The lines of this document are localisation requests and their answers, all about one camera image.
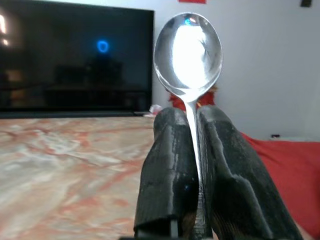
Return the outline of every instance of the red fabric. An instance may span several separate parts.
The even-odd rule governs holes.
[[[320,238],[320,142],[243,136],[260,156],[293,219]]]
[[[205,4],[206,0],[179,0],[181,3],[196,3],[196,4]]]
[[[196,108],[198,109],[200,106],[205,106],[205,105],[215,105],[214,98],[215,98],[214,92],[207,92],[205,95],[199,98]],[[184,103],[180,100],[180,98],[176,97],[175,95],[171,94],[169,101],[172,102],[172,106],[174,108],[178,108],[183,111],[186,110]]]

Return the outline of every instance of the television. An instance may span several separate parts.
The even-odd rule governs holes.
[[[147,112],[153,37],[152,10],[0,0],[0,118]]]

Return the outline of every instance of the spoon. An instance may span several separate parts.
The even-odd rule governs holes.
[[[193,234],[196,239],[212,236],[204,202],[204,183],[198,144],[196,104],[217,81],[223,54],[211,23],[196,13],[181,13],[169,20],[155,45],[153,63],[163,86],[180,98],[186,108],[198,173],[199,195]]]

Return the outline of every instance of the white wall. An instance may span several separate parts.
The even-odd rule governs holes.
[[[305,135],[320,141],[320,74],[305,123]]]
[[[235,126],[253,137],[302,136],[320,70],[320,2],[301,0],[64,0],[155,10],[155,37],[173,15],[192,11],[207,17],[222,42],[224,65],[217,104]],[[153,80],[153,102],[168,94]]]

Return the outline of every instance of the marble surface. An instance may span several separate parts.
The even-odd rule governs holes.
[[[132,236],[143,117],[0,120],[0,240]]]

